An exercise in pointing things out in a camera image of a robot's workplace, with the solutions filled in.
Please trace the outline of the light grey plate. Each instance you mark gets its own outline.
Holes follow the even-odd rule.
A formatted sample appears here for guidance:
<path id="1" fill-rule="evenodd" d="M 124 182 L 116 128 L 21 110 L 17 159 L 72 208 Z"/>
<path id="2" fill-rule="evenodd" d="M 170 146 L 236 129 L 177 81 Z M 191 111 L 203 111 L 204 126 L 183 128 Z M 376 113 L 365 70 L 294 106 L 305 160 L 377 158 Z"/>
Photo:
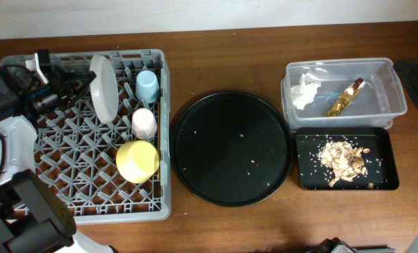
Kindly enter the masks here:
<path id="1" fill-rule="evenodd" d="M 94 55 L 90 71 L 96 78 L 90 84 L 91 99 L 94 110 L 102 124 L 112 122 L 118 111 L 118 88 L 115 71 L 111 62 L 104 56 Z"/>

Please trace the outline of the blue plastic cup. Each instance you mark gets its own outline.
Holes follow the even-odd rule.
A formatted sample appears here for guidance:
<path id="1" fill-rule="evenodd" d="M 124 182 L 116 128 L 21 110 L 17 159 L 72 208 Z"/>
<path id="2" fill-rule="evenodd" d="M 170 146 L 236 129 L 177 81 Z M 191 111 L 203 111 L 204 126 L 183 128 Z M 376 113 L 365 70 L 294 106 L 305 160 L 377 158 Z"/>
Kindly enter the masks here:
<path id="1" fill-rule="evenodd" d="M 136 76 L 136 97 L 145 99 L 147 103 L 155 103 L 159 100 L 159 82 L 154 72 L 143 70 Z"/>

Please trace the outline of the pink plastic cup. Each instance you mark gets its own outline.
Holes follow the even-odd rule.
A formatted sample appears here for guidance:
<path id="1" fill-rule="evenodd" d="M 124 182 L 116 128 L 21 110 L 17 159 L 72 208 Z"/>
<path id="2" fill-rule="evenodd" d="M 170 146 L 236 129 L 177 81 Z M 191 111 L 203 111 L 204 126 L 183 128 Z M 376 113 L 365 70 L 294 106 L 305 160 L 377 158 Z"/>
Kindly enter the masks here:
<path id="1" fill-rule="evenodd" d="M 147 108 L 139 108 L 132 114 L 133 134 L 142 140 L 153 139 L 157 133 L 157 120 L 153 112 Z"/>

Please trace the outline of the gold foil snack wrapper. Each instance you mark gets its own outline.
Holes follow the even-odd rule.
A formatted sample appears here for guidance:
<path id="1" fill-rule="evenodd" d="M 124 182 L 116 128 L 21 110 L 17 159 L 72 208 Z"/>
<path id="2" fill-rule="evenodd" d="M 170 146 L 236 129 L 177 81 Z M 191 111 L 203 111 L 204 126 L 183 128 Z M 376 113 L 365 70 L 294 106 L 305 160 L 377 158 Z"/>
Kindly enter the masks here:
<path id="1" fill-rule="evenodd" d="M 356 79 L 348 86 L 343 93 L 337 98 L 333 106 L 325 113 L 327 117 L 339 116 L 357 97 L 365 85 L 363 78 Z"/>

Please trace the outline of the yellow bowl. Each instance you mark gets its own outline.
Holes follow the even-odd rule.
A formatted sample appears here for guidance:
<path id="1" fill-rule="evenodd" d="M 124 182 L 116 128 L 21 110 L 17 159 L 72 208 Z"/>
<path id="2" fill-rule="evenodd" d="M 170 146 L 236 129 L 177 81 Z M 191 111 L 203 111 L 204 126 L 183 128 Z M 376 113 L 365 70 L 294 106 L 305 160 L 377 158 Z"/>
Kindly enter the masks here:
<path id="1" fill-rule="evenodd" d="M 159 169 L 157 149 L 147 141 L 123 144 L 116 154 L 116 165 L 124 179 L 131 183 L 144 183 Z"/>

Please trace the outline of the food scraps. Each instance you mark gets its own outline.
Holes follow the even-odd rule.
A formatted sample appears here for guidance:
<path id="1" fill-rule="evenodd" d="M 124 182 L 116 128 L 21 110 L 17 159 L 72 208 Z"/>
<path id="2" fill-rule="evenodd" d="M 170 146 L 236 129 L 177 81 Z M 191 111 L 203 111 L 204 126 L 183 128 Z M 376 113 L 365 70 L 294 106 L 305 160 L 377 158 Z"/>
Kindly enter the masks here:
<path id="1" fill-rule="evenodd" d="M 368 174 L 364 154 L 369 148 L 353 147 L 346 141 L 329 141 L 317 157 L 322 166 L 329 169 L 328 186 L 333 188 L 338 181 L 353 182 L 353 179 Z"/>

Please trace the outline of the white paper napkin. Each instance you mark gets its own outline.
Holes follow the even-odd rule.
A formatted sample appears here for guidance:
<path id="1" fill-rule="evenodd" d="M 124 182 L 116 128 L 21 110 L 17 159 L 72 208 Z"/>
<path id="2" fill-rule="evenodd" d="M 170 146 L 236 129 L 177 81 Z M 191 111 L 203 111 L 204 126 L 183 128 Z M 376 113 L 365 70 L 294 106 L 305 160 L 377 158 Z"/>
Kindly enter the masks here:
<path id="1" fill-rule="evenodd" d="M 291 88 L 293 106 L 297 110 L 303 110 L 314 101 L 320 87 L 321 81 L 315 79 L 312 74 L 302 74 L 299 84 Z"/>

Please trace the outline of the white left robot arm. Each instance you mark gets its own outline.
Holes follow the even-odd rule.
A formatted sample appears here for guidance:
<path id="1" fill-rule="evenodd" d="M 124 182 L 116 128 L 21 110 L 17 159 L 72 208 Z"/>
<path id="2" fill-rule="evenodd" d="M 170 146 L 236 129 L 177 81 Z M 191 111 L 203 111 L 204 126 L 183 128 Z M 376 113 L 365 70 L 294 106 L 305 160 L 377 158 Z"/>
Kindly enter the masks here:
<path id="1" fill-rule="evenodd" d="M 77 230 L 70 210 L 35 174 L 37 120 L 68 109 L 96 78 L 50 64 L 0 67 L 0 252 L 114 252 Z"/>

